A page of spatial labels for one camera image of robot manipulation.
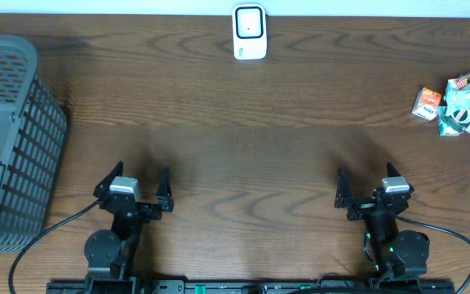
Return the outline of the red white tape roll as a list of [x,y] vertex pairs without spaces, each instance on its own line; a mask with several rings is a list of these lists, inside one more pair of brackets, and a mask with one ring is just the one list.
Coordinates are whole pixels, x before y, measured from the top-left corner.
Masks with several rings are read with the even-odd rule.
[[452,114],[446,114],[443,120],[457,132],[470,133],[470,109],[455,110]]

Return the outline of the small orange tissue pack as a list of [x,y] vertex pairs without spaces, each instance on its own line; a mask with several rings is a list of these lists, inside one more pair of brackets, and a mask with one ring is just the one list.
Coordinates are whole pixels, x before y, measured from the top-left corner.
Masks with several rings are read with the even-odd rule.
[[437,116],[441,98],[442,94],[423,87],[416,97],[412,114],[432,121]]

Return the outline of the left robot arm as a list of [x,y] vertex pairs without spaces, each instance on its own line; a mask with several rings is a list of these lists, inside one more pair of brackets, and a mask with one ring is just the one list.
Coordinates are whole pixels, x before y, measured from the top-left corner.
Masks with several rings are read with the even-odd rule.
[[140,201],[139,181],[123,175],[123,162],[95,187],[94,196],[99,209],[113,215],[113,223],[110,229],[94,232],[85,243],[88,273],[84,292],[151,292],[150,283],[133,275],[132,268],[143,227],[174,209],[169,169],[162,172],[155,203]]

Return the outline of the green Zappy wipes pack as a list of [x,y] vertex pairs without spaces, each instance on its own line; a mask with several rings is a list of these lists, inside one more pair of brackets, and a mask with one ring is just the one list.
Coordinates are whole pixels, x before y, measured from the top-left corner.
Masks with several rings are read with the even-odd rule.
[[470,109],[470,74],[447,81],[445,101],[452,111]]

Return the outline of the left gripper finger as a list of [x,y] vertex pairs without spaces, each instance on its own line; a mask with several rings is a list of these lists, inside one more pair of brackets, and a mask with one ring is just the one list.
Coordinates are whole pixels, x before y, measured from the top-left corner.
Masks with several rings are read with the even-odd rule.
[[165,168],[156,192],[157,205],[163,212],[173,212],[174,199],[170,186],[170,170]]
[[113,180],[118,176],[122,176],[123,168],[123,161],[119,161],[112,171],[95,187],[93,195],[96,198],[104,197],[109,192]]

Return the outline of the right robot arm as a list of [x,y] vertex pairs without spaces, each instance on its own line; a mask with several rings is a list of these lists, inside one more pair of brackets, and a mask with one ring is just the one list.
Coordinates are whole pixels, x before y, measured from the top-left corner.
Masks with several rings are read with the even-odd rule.
[[378,271],[369,284],[378,289],[426,274],[430,247],[426,234],[398,229],[396,217],[409,207],[414,188],[392,163],[387,164],[387,173],[369,198],[355,198],[348,178],[339,170],[335,195],[335,207],[345,209],[349,221],[365,223],[364,250]]

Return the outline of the small teal tissue pack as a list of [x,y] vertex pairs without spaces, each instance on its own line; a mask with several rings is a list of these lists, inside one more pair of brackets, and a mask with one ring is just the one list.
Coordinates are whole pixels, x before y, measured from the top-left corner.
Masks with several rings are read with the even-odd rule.
[[440,136],[459,136],[461,131],[456,131],[449,123],[444,120],[446,113],[445,106],[439,106],[437,110],[437,125]]

